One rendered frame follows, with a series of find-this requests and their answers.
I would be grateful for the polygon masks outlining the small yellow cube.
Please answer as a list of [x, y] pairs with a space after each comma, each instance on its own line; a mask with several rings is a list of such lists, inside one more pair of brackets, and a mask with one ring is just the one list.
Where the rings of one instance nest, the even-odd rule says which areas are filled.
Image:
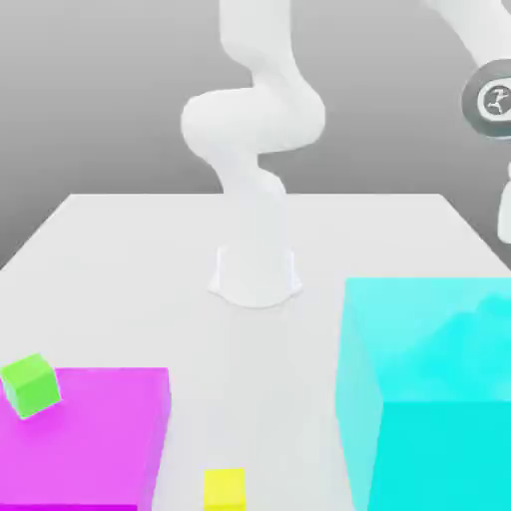
[[246, 511], [243, 468], [208, 469], [204, 478], [204, 511]]

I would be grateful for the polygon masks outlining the small green cube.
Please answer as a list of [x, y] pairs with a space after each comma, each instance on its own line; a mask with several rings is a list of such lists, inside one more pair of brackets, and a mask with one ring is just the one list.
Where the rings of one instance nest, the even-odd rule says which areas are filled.
[[27, 419], [61, 401], [55, 369], [34, 353], [0, 368], [7, 399], [21, 419]]

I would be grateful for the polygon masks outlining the large cyan box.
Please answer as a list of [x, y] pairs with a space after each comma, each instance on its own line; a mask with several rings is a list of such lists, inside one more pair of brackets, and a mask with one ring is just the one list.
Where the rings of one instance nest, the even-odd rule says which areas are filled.
[[511, 277], [350, 277], [335, 414], [354, 511], [511, 511]]

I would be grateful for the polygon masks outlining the large magenta box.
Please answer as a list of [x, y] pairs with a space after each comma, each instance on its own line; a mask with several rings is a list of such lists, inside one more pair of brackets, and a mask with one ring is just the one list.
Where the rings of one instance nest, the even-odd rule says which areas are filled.
[[171, 410], [157, 368], [60, 368], [21, 419], [0, 390], [0, 511], [152, 511]]

